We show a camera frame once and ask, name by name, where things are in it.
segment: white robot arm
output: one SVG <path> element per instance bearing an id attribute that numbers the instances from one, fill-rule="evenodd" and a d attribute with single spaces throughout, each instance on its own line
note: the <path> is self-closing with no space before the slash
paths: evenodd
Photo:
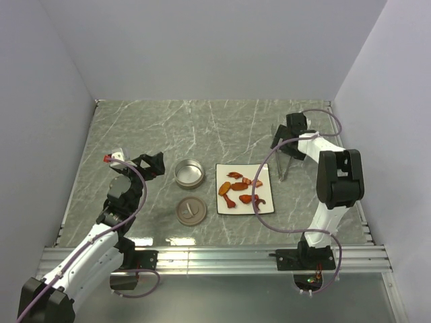
<path id="1" fill-rule="evenodd" d="M 163 153 L 155 156 L 144 154 L 129 160 L 125 151 L 116 149 L 107 157 L 132 165 L 145 181 L 152 180 L 165 172 Z M 37 305 L 24 314 L 21 322 L 72 323 L 75 320 L 75 313 L 87 296 L 113 271 L 119 268 L 125 270 L 137 268 L 154 270 L 156 268 L 156 251 L 135 251 L 135 244 L 124 237 L 134 221 L 134 218 L 130 218 L 130 216 L 138 209 L 143 194 L 143 182 L 124 163 L 111 161 L 108 158 L 106 161 L 109 161 L 110 167 L 120 176 L 114 178 L 109 185 L 110 189 L 103 205 L 103 211 L 88 235 L 61 264 L 40 281 L 30 278 L 24 284 L 18 310 L 19 316 L 24 310 L 28 311 L 29 304 L 33 302 L 33 299 L 39 297 L 42 290 L 48 288 L 48 283 L 61 277 L 49 290 L 46 290 L 37 301 Z M 142 161 L 150 166 L 142 168 Z M 126 219 L 128 222 L 118 226 Z M 64 269 L 72 258 L 75 259 L 72 265 Z M 149 264 L 143 266 L 147 258 L 150 260 Z"/>
<path id="2" fill-rule="evenodd" d="M 305 133 L 300 135 L 300 138 L 312 137 L 314 135 L 314 133 Z M 328 140 L 322 137 L 318 137 L 316 139 L 299 141 L 298 151 L 304 153 L 315 162 L 319 163 L 321 151 L 341 152 L 345 151 L 345 149 L 330 143 Z M 334 234 L 337 232 L 338 224 L 347 210 L 348 208 L 346 206 L 328 209 L 325 203 L 319 201 L 319 205 L 309 229 L 323 229 Z M 320 232 L 306 232 L 305 238 L 310 247 L 324 248 L 325 246 L 331 245 L 331 237 Z"/>
<path id="3" fill-rule="evenodd" d="M 286 116 L 286 126 L 282 124 L 279 126 L 271 148 L 280 140 L 293 138 L 302 140 L 288 143 L 280 150 L 300 160 L 309 156 L 318 164 L 316 190 L 319 205 L 309 229 L 325 230 L 335 234 L 344 214 L 364 196 L 360 153 L 355 149 L 338 147 L 322 137 L 316 137 L 316 131 L 308 129 L 307 119 L 303 113 Z M 285 262 L 278 264 L 279 269 L 313 270 L 317 265 L 323 269 L 335 269 L 331 237 L 323 232 L 305 232 L 294 254 L 291 250 L 277 252 L 278 258 L 283 258 Z"/>

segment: white backdrop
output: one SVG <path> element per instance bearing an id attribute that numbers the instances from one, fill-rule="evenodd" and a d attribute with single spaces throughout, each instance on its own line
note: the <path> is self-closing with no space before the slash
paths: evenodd
<path id="1" fill-rule="evenodd" d="M 0 0 L 0 321 L 57 236 L 94 111 L 37 1 Z"/>
<path id="2" fill-rule="evenodd" d="M 390 0 L 335 99 L 411 323 L 431 318 L 431 2 Z"/>
<path id="3" fill-rule="evenodd" d="M 40 0 L 97 99 L 332 100 L 385 0 Z"/>

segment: white plate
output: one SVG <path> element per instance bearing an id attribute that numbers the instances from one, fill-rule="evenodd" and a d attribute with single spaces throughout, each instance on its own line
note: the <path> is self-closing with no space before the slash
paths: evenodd
<path id="1" fill-rule="evenodd" d="M 244 204 L 240 201 L 239 196 L 244 194 L 251 195 L 251 185 L 248 186 L 246 190 L 229 190 L 228 197 L 236 203 L 236 207 L 231 209 L 228 208 L 226 201 L 222 196 L 218 194 L 218 189 L 224 182 L 241 182 L 242 178 L 235 179 L 228 177 L 230 172 L 238 172 L 244 177 L 253 180 L 256 176 L 257 169 L 259 165 L 224 165 L 217 164 L 215 168 L 215 185 L 217 194 L 217 213 L 226 215 L 251 215 L 255 214 L 253 211 L 253 206 L 251 202 L 249 204 Z M 268 164 L 263 166 L 261 173 L 259 174 L 259 180 L 263 183 L 262 186 L 256 188 L 256 194 L 259 195 L 260 199 L 264 199 L 267 204 L 260 203 L 259 214 L 267 214 L 274 212 L 274 203 L 272 201 L 271 193 L 271 182 L 269 181 L 269 170 Z"/>

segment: cable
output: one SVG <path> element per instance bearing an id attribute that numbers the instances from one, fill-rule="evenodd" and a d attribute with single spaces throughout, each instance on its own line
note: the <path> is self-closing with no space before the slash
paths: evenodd
<path id="1" fill-rule="evenodd" d="M 146 293 L 141 294 L 141 295 L 126 295 L 123 293 L 120 293 L 119 291 L 113 291 L 114 294 L 117 294 L 120 297 L 124 297 L 124 298 L 141 298 L 141 297 L 145 297 L 149 294 L 151 294 L 153 291 L 155 291 L 158 287 L 158 285 L 160 284 L 160 274 L 157 271 L 153 271 L 151 269 L 126 269 L 126 270 L 120 270 L 119 272 L 126 272 L 126 273 L 153 273 L 155 274 L 155 276 L 157 276 L 157 282 L 156 284 Z"/>
<path id="2" fill-rule="evenodd" d="M 256 182 L 257 179 L 259 177 L 259 174 L 262 171 L 263 166 L 268 162 L 268 159 L 272 156 L 273 153 L 275 153 L 280 147 L 287 145 L 288 143 L 294 143 L 295 141 L 301 141 L 301 140 L 312 140 L 312 139 L 316 139 L 319 136 L 326 136 L 326 137 L 335 137 L 338 136 L 341 131 L 343 130 L 343 127 L 339 121 L 339 119 L 332 113 L 330 113 L 329 111 L 326 110 L 321 110 L 321 109 L 310 109 L 310 110 L 304 110 L 302 111 L 302 113 L 304 112 L 310 112 L 310 111 L 317 111 L 317 112 L 324 112 L 326 114 L 329 114 L 329 116 L 332 116 L 335 120 L 335 122 L 338 124 L 338 131 L 336 133 L 330 133 L 330 134 L 316 134 L 314 136 L 311 137 L 305 137 L 305 138 L 292 138 L 292 139 L 287 139 L 285 141 L 282 141 L 281 143 L 279 143 L 278 145 L 276 145 L 268 154 L 268 156 L 262 161 L 262 164 L 259 166 L 259 168 L 257 169 L 256 172 L 256 176 L 255 179 L 253 180 L 253 187 L 251 188 L 251 200 L 252 200 L 252 206 L 253 206 L 253 210 L 255 212 L 255 215 L 257 217 L 257 219 L 268 229 L 273 230 L 275 232 L 280 232 L 282 234 L 302 234 L 304 232 L 320 232 L 322 234 L 327 234 L 329 236 L 331 236 L 331 238 L 334 239 L 335 243 L 338 245 L 339 248 L 339 257 L 338 257 L 338 265 L 337 268 L 335 269 L 334 275 L 332 276 L 332 278 L 329 280 L 329 282 L 323 286 L 322 288 L 320 288 L 318 291 L 315 291 L 314 293 L 320 293 L 324 290 L 326 290 L 326 288 L 328 288 L 329 286 L 332 285 L 332 283 L 335 281 L 335 279 L 337 278 L 337 275 L 339 273 L 339 270 L 341 268 L 341 259 L 343 258 L 343 250 L 341 247 L 341 243 L 340 241 L 337 239 L 337 237 L 335 237 L 331 232 L 327 231 L 327 230 L 321 230 L 321 229 L 295 229 L 295 230 L 288 230 L 288 229 L 279 229 L 277 227 L 273 227 L 272 225 L 269 225 L 268 223 L 266 223 L 262 216 L 259 214 L 259 210 L 257 209 L 257 206 L 255 204 L 255 190 L 256 190 Z"/>
<path id="3" fill-rule="evenodd" d="M 143 185 L 143 198 L 141 203 L 139 204 L 138 208 L 136 209 L 135 212 L 133 212 L 132 215 L 130 215 L 126 220 L 120 222 L 117 225 L 114 225 L 113 227 L 110 227 L 109 229 L 103 231 L 102 233 L 94 236 L 94 238 L 92 238 L 91 241 L 87 241 L 71 258 L 70 260 L 63 266 L 62 271 L 57 273 L 54 277 L 54 279 L 28 304 L 28 306 L 25 308 L 24 311 L 22 311 L 21 315 L 18 317 L 18 319 L 16 320 L 16 323 L 21 323 L 22 320 L 27 316 L 27 314 L 30 312 L 30 310 L 33 308 L 33 306 L 37 303 L 37 301 L 57 282 L 59 281 L 59 279 L 61 279 L 63 277 L 63 273 L 70 268 L 70 266 L 75 262 L 75 260 L 82 254 L 82 252 L 84 252 L 85 249 L 87 249 L 88 247 L 90 247 L 96 240 L 100 239 L 101 237 L 103 237 L 104 235 L 108 234 L 109 232 L 115 231 L 118 228 L 122 227 L 124 224 L 130 222 L 132 219 L 134 219 L 136 217 L 136 214 L 138 214 L 138 212 L 140 212 L 140 210 L 142 209 L 146 199 L 147 199 L 147 184 L 145 183 L 145 180 L 143 179 L 141 173 L 139 173 L 139 171 L 134 168 L 132 165 L 126 163 L 125 161 L 123 162 L 122 160 L 118 160 L 115 158 L 107 158 L 107 160 L 109 162 L 117 162 L 120 164 L 123 164 L 124 166 L 130 168 L 132 171 L 134 171 L 137 176 L 139 177 L 139 179 L 142 182 Z"/>
<path id="4" fill-rule="evenodd" d="M 335 120 L 335 122 L 337 123 L 338 130 L 336 133 L 321 133 L 320 135 L 322 137 L 336 137 L 343 131 L 343 126 L 341 125 L 341 121 L 338 119 L 338 117 L 336 115 L 334 115 L 334 113 L 331 113 L 330 111 L 326 111 L 323 109 L 307 109 L 307 110 L 302 111 L 301 113 L 307 113 L 307 112 L 312 112 L 312 111 L 324 112 L 324 113 L 328 114 L 329 116 L 331 116 Z"/>

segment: orange food piece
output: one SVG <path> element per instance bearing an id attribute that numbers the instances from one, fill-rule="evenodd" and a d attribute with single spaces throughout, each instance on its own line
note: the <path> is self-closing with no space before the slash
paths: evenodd
<path id="1" fill-rule="evenodd" d="M 260 211 L 260 208 L 259 208 L 259 204 L 260 203 L 263 203 L 263 204 L 267 204 L 266 202 L 265 202 L 265 200 L 263 200 L 263 199 L 256 199 L 256 201 L 255 201 L 255 205 L 256 205 L 256 208 Z"/>
<path id="2" fill-rule="evenodd" d="M 235 178 L 235 179 L 237 180 L 237 179 L 239 179 L 239 178 L 241 178 L 241 177 L 242 177 L 242 174 L 237 173 L 237 172 L 230 172 L 230 173 L 228 174 L 228 177 L 233 177 L 233 178 Z"/>
<path id="3" fill-rule="evenodd" d="M 246 190 L 248 188 L 248 185 L 243 182 L 237 182 L 233 183 L 230 188 L 232 190 Z"/>
<path id="4" fill-rule="evenodd" d="M 260 180 L 257 180 L 256 181 L 256 187 L 260 187 L 260 186 L 262 186 L 263 185 L 263 183 L 260 181 Z"/>
<path id="5" fill-rule="evenodd" d="M 224 182 L 218 189 L 218 194 L 223 196 L 230 190 L 230 182 Z"/>
<path id="6" fill-rule="evenodd" d="M 231 199 L 229 199 L 227 194 L 223 195 L 223 197 L 224 197 L 224 200 L 226 201 L 226 203 L 228 204 L 229 209 L 236 206 L 236 203 L 234 201 L 232 201 Z"/>
<path id="7" fill-rule="evenodd" d="M 259 195 L 255 194 L 255 200 L 259 200 Z M 251 195 L 240 195 L 240 201 L 244 204 L 249 204 L 251 202 Z"/>
<path id="8" fill-rule="evenodd" d="M 251 184 L 251 180 L 249 180 L 247 177 L 243 177 L 242 178 L 242 182 L 245 183 L 245 184 L 247 184 L 247 185 Z"/>

